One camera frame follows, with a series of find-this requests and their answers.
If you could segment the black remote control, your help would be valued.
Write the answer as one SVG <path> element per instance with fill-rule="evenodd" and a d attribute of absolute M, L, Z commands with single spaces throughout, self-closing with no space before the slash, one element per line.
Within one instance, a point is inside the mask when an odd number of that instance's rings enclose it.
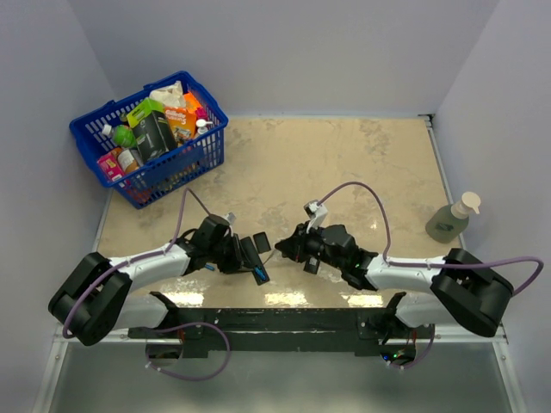
<path fill-rule="evenodd" d="M 319 271 L 320 260 L 317 257 L 310 257 L 305 261 L 303 270 L 309 274 L 317 274 Z"/>
<path fill-rule="evenodd" d="M 240 240 L 241 247 L 243 250 L 243 254 L 245 257 L 245 266 L 251 271 L 251 273 L 254 276 L 255 282 L 261 286 L 262 284 L 265 284 L 269 282 L 269 275 L 263 265 L 263 262 L 257 253 L 257 249 L 255 244 L 253 243 L 252 239 L 250 237 L 244 237 Z M 255 267 L 259 267 L 263 273 L 265 274 L 265 279 L 260 279 L 257 274 L 255 273 Z"/>

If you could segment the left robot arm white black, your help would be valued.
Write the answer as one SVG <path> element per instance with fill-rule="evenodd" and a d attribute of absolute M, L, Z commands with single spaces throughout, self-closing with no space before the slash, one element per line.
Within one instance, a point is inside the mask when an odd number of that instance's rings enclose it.
<path fill-rule="evenodd" d="M 53 295 L 48 311 L 63 324 L 63 337 L 83 345 L 100 342 L 110 331 L 147 327 L 159 337 L 172 336 L 178 316 L 159 293 L 132 297 L 151 284 L 199 271 L 212 263 L 222 272 L 240 269 L 238 239 L 232 234 L 233 213 L 209 214 L 199 228 L 134 256 L 86 255 Z"/>

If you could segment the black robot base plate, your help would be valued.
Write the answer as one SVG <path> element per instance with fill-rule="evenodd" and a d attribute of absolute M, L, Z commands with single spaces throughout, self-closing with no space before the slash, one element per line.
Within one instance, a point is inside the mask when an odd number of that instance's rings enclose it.
<path fill-rule="evenodd" d="M 395 316 L 397 299 L 380 308 L 173 308 L 155 330 L 131 328 L 154 358 L 205 358 L 214 351 L 352 353 L 404 351 L 433 328 L 411 328 Z"/>

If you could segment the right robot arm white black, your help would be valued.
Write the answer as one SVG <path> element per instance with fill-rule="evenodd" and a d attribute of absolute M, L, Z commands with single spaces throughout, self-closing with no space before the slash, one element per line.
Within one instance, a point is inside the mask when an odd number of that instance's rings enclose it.
<path fill-rule="evenodd" d="M 513 296 L 505 277 L 459 248 L 428 259 L 384 258 L 359 247 L 344 225 L 311 229 L 306 223 L 275 248 L 310 274 L 324 263 L 357 290 L 397 291 L 390 302 L 394 310 L 383 318 L 385 331 L 395 338 L 420 325 L 448 323 L 493 337 Z"/>

